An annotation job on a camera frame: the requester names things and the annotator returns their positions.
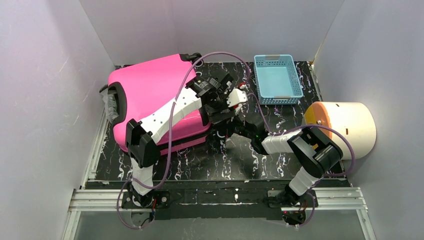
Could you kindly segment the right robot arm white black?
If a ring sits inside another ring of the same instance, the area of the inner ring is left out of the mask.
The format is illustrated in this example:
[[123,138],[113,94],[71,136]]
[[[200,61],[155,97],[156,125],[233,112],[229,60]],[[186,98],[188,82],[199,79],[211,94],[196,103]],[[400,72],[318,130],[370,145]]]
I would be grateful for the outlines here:
[[303,126],[282,134],[271,133],[263,119],[253,122],[239,117],[224,120],[216,126],[219,137],[234,134],[250,139],[253,150],[261,155],[293,153],[301,167],[295,177],[269,203],[294,204],[304,198],[315,183],[344,156],[341,148],[317,126]]

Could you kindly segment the pink hard-shell suitcase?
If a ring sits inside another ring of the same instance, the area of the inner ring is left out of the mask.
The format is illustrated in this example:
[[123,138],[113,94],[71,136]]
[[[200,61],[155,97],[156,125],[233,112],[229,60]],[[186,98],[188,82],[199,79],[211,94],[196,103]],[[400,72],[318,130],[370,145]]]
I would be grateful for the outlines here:
[[[113,136],[124,153],[127,122],[141,120],[173,99],[192,64],[201,57],[196,52],[173,54],[154,60],[124,65],[108,77],[99,90],[111,110],[107,110]],[[172,148],[176,152],[206,142],[211,124],[202,110],[195,110],[172,127]]]

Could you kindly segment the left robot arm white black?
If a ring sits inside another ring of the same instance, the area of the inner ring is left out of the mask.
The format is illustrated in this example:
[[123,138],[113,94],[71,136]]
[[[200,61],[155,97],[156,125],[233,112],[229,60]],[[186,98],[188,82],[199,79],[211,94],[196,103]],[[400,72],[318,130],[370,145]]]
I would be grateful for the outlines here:
[[206,121],[219,123],[238,114],[247,100],[247,94],[234,87],[233,77],[228,73],[218,78],[195,76],[184,80],[176,96],[152,114],[126,124],[126,148],[131,159],[132,180],[128,190],[139,203],[147,194],[160,188],[166,176],[153,184],[153,166],[161,156],[160,141],[168,136],[167,151],[172,151],[174,126],[189,114],[203,109]]

